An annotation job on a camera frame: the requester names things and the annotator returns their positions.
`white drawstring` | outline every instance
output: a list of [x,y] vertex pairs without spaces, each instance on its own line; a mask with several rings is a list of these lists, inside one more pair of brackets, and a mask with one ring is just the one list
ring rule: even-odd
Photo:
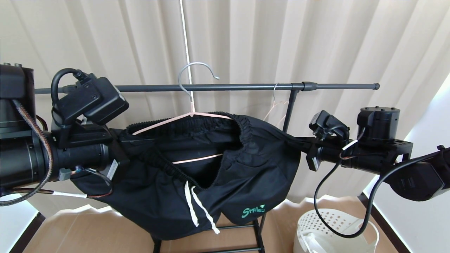
[[208,210],[206,210],[206,208],[203,206],[202,202],[198,199],[197,195],[196,195],[195,192],[194,192],[194,188],[195,188],[195,186],[193,186],[193,187],[191,188],[191,191],[192,191],[192,196],[194,197],[195,202],[197,203],[197,205],[199,205],[199,207],[201,207],[201,208],[203,209],[203,211],[204,211],[205,214],[206,214],[206,218],[207,218],[207,219],[209,220],[209,222],[211,223],[212,230],[214,230],[214,233],[215,233],[216,235],[218,235],[218,234],[220,233],[220,230],[217,229],[217,227],[216,227],[216,225],[215,225],[215,223],[214,223],[214,220],[212,219],[211,215],[208,213]]
[[189,183],[186,181],[186,184],[184,185],[184,194],[186,195],[186,201],[188,202],[189,211],[191,212],[191,218],[192,222],[195,226],[198,226],[198,218],[197,215],[195,215],[194,207],[192,206],[192,199],[191,199],[191,193],[189,192]]
[[[217,229],[214,220],[212,219],[211,215],[208,213],[208,210],[203,206],[202,202],[198,199],[197,195],[194,192],[195,186],[192,187],[191,192],[192,196],[194,197],[195,203],[201,207],[201,209],[205,212],[206,218],[211,223],[212,230],[214,230],[214,233],[217,235],[220,233],[219,229]],[[186,181],[186,184],[184,185],[184,194],[186,195],[186,201],[188,202],[189,211],[191,213],[192,222],[195,226],[198,226],[198,218],[195,214],[194,207],[192,206],[192,199],[191,199],[191,193],[189,192],[189,183]]]

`hanger hook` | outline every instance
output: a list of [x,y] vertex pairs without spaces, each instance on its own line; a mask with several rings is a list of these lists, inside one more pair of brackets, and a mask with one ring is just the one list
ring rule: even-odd
[[202,63],[202,62],[193,62],[193,63],[189,63],[189,64],[187,64],[186,66],[184,66],[184,67],[180,70],[180,72],[178,73],[178,86],[180,86],[180,88],[181,88],[184,92],[186,92],[186,93],[189,95],[189,98],[191,99],[191,102],[193,102],[194,98],[192,97],[191,93],[181,85],[181,74],[182,74],[183,71],[184,71],[185,69],[187,69],[189,66],[191,66],[191,65],[196,65],[196,64],[198,64],[198,65],[203,65],[203,66],[207,67],[207,68],[209,69],[209,71],[211,72],[212,77],[214,77],[214,78],[217,79],[217,80],[220,79],[219,77],[217,77],[216,75],[214,75],[214,72],[212,71],[211,67],[210,67],[208,64],[206,64],[206,63]]
[[277,88],[277,85],[279,84],[279,82],[277,82],[276,84],[275,84],[275,87],[274,87],[274,92],[273,92],[273,94],[272,94],[272,96],[274,97],[274,103],[275,103],[275,89]]

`brown floor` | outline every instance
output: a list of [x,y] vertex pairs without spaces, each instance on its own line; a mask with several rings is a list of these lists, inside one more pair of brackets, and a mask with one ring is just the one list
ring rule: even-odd
[[[319,201],[320,208],[334,208],[356,217],[363,217],[365,208],[356,197],[334,198],[326,196]],[[291,253],[297,221],[313,205],[304,200],[300,204],[289,201],[267,213],[262,233],[267,253]],[[229,225],[222,215],[218,226]],[[397,251],[386,235],[380,231],[377,253]],[[375,238],[373,230],[364,233],[368,241]],[[219,235],[212,231],[186,238],[163,241],[161,253],[199,253],[256,246],[253,228],[221,230]],[[140,253],[153,252],[150,235],[118,215],[113,210],[98,212],[95,209],[60,212],[45,220],[24,251],[25,253],[72,253],[109,252]]]

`beige curtain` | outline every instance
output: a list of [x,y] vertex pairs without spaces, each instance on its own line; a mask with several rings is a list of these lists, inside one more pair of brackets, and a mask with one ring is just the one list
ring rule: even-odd
[[[0,0],[0,58],[34,68],[36,88],[50,87],[53,75],[66,67],[106,76],[116,85],[175,84],[178,71],[194,61],[210,64],[220,77],[194,66],[195,84],[379,82],[377,91],[301,92],[288,132],[310,136],[308,122],[326,110],[355,137],[359,108],[380,105],[401,109],[397,137],[404,138],[450,72],[449,6],[447,0]],[[61,85],[72,83],[65,77]],[[183,83],[190,83],[187,73]],[[183,93],[125,97],[130,109],[110,127],[188,110]],[[194,97],[198,111],[258,118],[272,103],[271,91],[195,92]],[[286,101],[288,92],[276,91],[275,97]],[[47,122],[50,104],[49,95],[36,96],[37,113]],[[276,107],[268,121],[276,124],[286,107]],[[289,198],[311,197],[331,166],[323,163],[311,172],[302,161]],[[371,178],[340,168],[320,193],[357,195]],[[76,190],[70,182],[49,187]],[[85,203],[101,206],[55,196],[30,202],[47,216]]]

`clothes rack bar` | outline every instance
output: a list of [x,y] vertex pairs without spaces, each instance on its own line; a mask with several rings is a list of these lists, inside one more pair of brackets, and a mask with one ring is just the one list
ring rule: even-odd
[[[69,93],[73,90],[75,85],[68,85],[58,88],[59,93]],[[178,85],[119,85],[116,86],[120,92],[164,92],[164,91],[182,91]],[[273,90],[275,84],[259,83],[259,84],[196,84],[186,85],[185,88],[188,91],[231,91],[231,90]],[[313,91],[313,90],[378,90],[380,85],[378,83],[370,84],[319,84],[314,82],[301,82],[301,83],[279,83],[276,86],[276,90],[290,90],[288,109],[286,111],[286,118],[284,119],[283,131],[287,132],[289,122],[291,120],[292,112],[294,109],[294,103],[297,98],[297,94],[300,91]],[[50,88],[35,89],[35,94],[50,94]],[[266,253],[264,243],[262,240],[262,229],[266,220],[266,214],[261,217],[261,224],[258,220],[254,220],[251,224],[247,225],[234,225],[218,227],[222,229],[235,229],[243,227],[253,227],[256,236],[257,246],[253,248],[238,248],[232,250],[219,250],[210,251],[204,253],[237,253],[258,251],[259,253]],[[152,236],[154,247],[153,253],[160,253],[162,241]]]

